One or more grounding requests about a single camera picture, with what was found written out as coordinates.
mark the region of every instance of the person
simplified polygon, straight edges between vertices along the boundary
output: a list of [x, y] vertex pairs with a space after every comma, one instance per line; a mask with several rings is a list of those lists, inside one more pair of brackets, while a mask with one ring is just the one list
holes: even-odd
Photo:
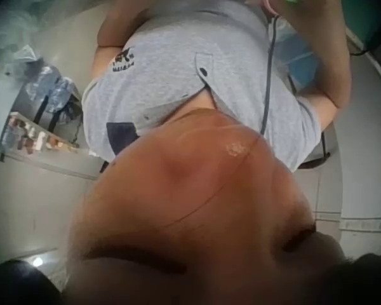
[[298, 97], [272, 73], [263, 135], [261, 17], [236, 1], [152, 4], [116, 1], [98, 33], [84, 129], [110, 165], [72, 221], [66, 303], [358, 304], [373, 295], [338, 283], [363, 270], [369, 287], [381, 284], [380, 270], [362, 267], [381, 262], [347, 262], [316, 231], [291, 174], [349, 101], [340, 1], [271, 1], [321, 64]]

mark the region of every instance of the tiled floor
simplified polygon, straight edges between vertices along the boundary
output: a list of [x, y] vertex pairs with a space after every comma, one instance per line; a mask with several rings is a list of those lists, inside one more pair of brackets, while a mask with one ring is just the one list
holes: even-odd
[[[311, 205], [317, 229], [339, 241], [343, 201], [342, 165], [333, 126], [325, 131], [325, 137], [327, 151], [331, 153], [329, 160], [313, 170], [297, 170], [294, 176]], [[308, 159], [321, 155], [319, 145]]]

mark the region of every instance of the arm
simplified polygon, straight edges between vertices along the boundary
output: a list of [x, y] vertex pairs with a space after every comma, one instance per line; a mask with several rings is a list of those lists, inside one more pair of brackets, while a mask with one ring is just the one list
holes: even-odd
[[97, 34], [98, 48], [91, 75], [102, 75], [133, 33], [146, 21], [145, 12], [155, 0], [115, 0]]
[[272, 0], [272, 7], [302, 35], [320, 59], [314, 86], [299, 95], [314, 106], [324, 130], [350, 101], [350, 55], [341, 0]]

